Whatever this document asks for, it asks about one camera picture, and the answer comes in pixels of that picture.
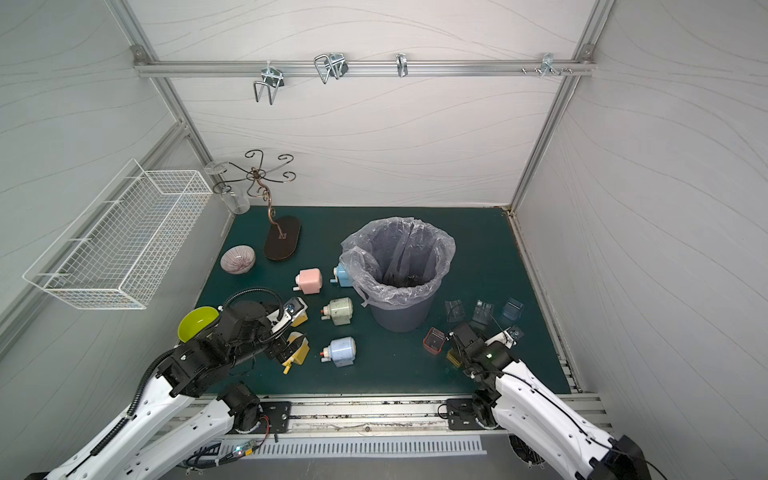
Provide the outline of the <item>yellow pencil sharpener front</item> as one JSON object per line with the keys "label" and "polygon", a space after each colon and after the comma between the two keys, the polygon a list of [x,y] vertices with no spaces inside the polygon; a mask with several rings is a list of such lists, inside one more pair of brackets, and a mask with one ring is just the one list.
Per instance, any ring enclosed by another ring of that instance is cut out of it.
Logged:
{"label": "yellow pencil sharpener front", "polygon": [[287,375],[294,365],[302,365],[309,353],[310,346],[307,337],[300,332],[292,332],[288,336],[284,350],[285,359],[282,361],[283,374]]}

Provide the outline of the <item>yellow tinted sharpener tray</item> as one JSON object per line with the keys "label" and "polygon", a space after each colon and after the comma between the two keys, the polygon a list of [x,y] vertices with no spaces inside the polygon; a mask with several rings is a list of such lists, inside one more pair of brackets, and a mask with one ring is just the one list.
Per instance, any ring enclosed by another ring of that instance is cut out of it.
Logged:
{"label": "yellow tinted sharpener tray", "polygon": [[446,359],[456,368],[460,368],[462,366],[462,361],[460,359],[460,356],[456,353],[454,349],[450,349],[447,352]]}

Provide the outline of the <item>clear sharpener tray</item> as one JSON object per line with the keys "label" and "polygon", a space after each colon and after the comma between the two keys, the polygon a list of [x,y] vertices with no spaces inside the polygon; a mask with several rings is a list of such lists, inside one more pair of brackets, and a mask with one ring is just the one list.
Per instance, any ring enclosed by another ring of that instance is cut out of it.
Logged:
{"label": "clear sharpener tray", "polygon": [[493,321],[494,305],[478,300],[471,316],[471,324],[481,330],[485,330]]}
{"label": "clear sharpener tray", "polygon": [[461,323],[466,320],[466,311],[461,300],[445,301],[444,306],[448,323]]}

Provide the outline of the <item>pink tinted sharpener tray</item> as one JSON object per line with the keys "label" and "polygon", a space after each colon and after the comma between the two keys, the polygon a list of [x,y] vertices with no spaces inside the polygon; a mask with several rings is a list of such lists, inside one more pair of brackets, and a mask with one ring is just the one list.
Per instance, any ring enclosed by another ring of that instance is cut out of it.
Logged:
{"label": "pink tinted sharpener tray", "polygon": [[447,336],[441,330],[431,327],[423,339],[423,348],[432,355],[438,355],[446,343]]}

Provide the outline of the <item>blue tinted sharpener tray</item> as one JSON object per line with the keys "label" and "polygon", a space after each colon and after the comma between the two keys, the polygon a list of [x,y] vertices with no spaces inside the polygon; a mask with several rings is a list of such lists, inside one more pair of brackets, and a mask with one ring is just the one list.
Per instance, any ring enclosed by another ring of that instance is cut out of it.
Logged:
{"label": "blue tinted sharpener tray", "polygon": [[522,317],[524,304],[514,298],[509,298],[502,307],[501,315],[509,322],[515,322]]}

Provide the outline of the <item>light blue pencil sharpener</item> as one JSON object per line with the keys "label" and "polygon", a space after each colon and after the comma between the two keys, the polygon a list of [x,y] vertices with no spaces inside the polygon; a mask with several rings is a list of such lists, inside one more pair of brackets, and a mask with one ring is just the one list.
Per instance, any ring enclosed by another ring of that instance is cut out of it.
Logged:
{"label": "light blue pencil sharpener", "polygon": [[334,339],[325,347],[321,354],[322,362],[331,362],[337,368],[351,366],[356,358],[357,348],[355,340],[348,336]]}

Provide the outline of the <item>green pencil sharpener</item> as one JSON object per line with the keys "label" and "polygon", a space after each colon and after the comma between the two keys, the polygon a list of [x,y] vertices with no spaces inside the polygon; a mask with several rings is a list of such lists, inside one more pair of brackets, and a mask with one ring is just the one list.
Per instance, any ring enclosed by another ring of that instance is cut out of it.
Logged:
{"label": "green pencil sharpener", "polygon": [[334,326],[344,326],[351,323],[354,305],[349,297],[333,299],[321,310],[321,319],[328,320]]}

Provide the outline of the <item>pink pencil sharpener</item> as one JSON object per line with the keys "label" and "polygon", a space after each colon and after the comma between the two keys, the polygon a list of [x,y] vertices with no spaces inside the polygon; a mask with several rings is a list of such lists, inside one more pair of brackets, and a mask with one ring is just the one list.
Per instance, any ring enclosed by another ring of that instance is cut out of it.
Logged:
{"label": "pink pencil sharpener", "polygon": [[323,277],[319,268],[300,270],[295,277],[294,291],[305,295],[318,294],[323,286]]}

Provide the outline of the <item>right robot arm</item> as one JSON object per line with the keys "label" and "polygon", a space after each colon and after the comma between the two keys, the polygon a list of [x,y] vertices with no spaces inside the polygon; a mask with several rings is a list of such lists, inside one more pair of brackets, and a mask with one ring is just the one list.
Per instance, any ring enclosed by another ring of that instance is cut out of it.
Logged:
{"label": "right robot arm", "polygon": [[513,354],[516,339],[509,329],[486,339],[463,323],[449,339],[464,374],[477,385],[473,420],[506,431],[523,461],[542,460],[564,479],[650,479],[661,472],[628,436],[613,437],[547,388]]}

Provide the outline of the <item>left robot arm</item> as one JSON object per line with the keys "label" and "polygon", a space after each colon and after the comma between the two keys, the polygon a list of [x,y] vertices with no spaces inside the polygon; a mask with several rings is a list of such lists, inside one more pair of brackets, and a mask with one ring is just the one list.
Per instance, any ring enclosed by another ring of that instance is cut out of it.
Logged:
{"label": "left robot arm", "polygon": [[249,293],[232,295],[212,321],[154,359],[120,415],[60,466],[32,478],[158,479],[175,467],[205,471],[245,458],[270,435],[284,432],[289,403],[264,403],[241,381],[170,432],[160,432],[233,368],[259,354],[285,369],[302,363],[309,344],[295,328],[307,317],[304,300],[250,301]]}

